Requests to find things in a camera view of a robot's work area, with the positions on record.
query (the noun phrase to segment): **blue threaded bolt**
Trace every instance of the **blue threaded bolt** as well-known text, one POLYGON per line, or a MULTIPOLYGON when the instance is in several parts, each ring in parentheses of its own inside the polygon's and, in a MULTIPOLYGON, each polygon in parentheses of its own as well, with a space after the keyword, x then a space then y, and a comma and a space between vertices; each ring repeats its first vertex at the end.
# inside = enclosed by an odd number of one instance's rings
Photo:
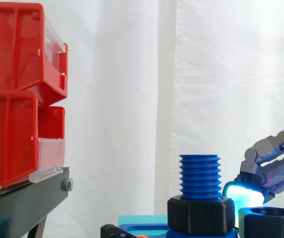
POLYGON ((180 155, 182 171, 181 198, 187 200, 219 200, 221 187, 217 155, 180 155))

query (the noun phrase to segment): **white fabric backdrop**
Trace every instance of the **white fabric backdrop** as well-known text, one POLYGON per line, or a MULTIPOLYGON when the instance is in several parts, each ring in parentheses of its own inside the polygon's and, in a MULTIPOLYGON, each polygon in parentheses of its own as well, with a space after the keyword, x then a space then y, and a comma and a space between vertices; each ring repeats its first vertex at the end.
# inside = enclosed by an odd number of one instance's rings
MULTIPOLYGON (((284 0, 160 0, 159 13, 159 27, 176 15, 175 25, 159 29, 158 111, 165 115, 157 118, 155 188, 163 195, 155 212, 164 213, 164 201, 180 194, 179 154, 218 154, 225 184, 247 148, 284 130, 284 0), (173 85, 161 83, 161 65, 174 66, 173 85), (160 102, 170 94, 168 108, 160 102), (170 147, 163 146, 167 131, 170 147)), ((284 193, 269 205, 284 207, 284 193)))
POLYGON ((178 154, 219 154, 225 183, 248 147, 284 129, 284 0, 38 2, 69 45, 58 104, 75 183, 44 238, 165 213, 178 154))

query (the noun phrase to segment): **robotic hand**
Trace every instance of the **robotic hand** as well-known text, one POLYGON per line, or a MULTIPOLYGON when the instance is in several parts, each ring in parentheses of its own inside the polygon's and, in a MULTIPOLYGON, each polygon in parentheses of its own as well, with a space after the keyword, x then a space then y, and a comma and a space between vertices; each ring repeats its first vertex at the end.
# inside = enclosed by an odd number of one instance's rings
POLYGON ((240 174, 234 182, 245 188, 262 192, 264 203, 270 201, 275 194, 284 191, 284 157, 275 160, 283 153, 284 130, 277 136, 269 136, 256 142, 245 152, 240 174))

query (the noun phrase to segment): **stacked storage bins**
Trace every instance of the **stacked storage bins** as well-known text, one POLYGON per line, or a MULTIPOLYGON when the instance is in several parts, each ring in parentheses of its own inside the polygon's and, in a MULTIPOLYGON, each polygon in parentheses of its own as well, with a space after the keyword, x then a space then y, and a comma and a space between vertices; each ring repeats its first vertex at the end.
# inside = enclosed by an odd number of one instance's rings
POLYGON ((67 53, 40 4, 0 2, 0 187, 62 172, 67 53))

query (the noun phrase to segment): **black hex nut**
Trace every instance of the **black hex nut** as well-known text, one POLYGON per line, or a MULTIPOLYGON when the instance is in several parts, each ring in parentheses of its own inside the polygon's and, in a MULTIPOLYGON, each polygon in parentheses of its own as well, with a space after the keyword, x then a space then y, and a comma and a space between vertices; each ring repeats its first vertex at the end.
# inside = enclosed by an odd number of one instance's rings
POLYGON ((168 202, 168 225, 172 230, 190 236, 225 236, 235 225, 234 202, 191 201, 180 196, 168 202))
POLYGON ((241 208, 238 213, 241 238, 284 238, 284 208, 241 208))

